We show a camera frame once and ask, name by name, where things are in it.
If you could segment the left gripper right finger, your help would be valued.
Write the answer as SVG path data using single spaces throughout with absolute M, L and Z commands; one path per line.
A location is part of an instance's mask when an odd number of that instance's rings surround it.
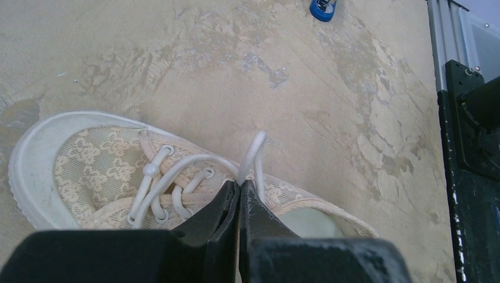
M 410 282 L 404 258 L 382 239 L 301 238 L 241 186 L 239 273 L 242 282 Z

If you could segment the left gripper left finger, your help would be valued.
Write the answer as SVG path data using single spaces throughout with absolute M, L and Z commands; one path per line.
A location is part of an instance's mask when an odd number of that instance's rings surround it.
M 36 232 L 1 270 L 2 282 L 234 282 L 240 189 L 168 229 Z

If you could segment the white shoelace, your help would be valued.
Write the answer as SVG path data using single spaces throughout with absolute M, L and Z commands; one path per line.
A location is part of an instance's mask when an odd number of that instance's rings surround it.
M 236 164 L 180 137 L 141 132 L 139 142 L 149 162 L 127 220 L 134 229 L 143 227 L 148 212 L 158 223 L 169 221 L 173 213 L 186 221 L 197 211 L 183 202 L 184 197 L 198 192 L 214 195 L 228 180 L 242 185 L 249 173 L 254 176 L 259 199 L 265 201 L 262 163 L 266 139 L 265 131 L 258 132 L 243 161 Z

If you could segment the beige sneaker shoe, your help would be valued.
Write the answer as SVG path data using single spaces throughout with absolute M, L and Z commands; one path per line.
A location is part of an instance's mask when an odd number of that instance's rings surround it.
M 146 130 L 176 136 L 95 111 L 72 111 L 39 121 L 21 137 L 9 161 L 9 184 L 21 212 L 36 229 L 133 228 L 127 215 L 149 162 L 139 142 Z M 261 201 L 300 237 L 377 236 L 370 225 L 342 208 L 264 176 L 266 199 Z M 183 202 L 198 213 L 217 193 L 194 193 Z M 169 221 L 158 223 L 148 212 L 142 228 L 171 230 L 186 221 L 173 213 Z

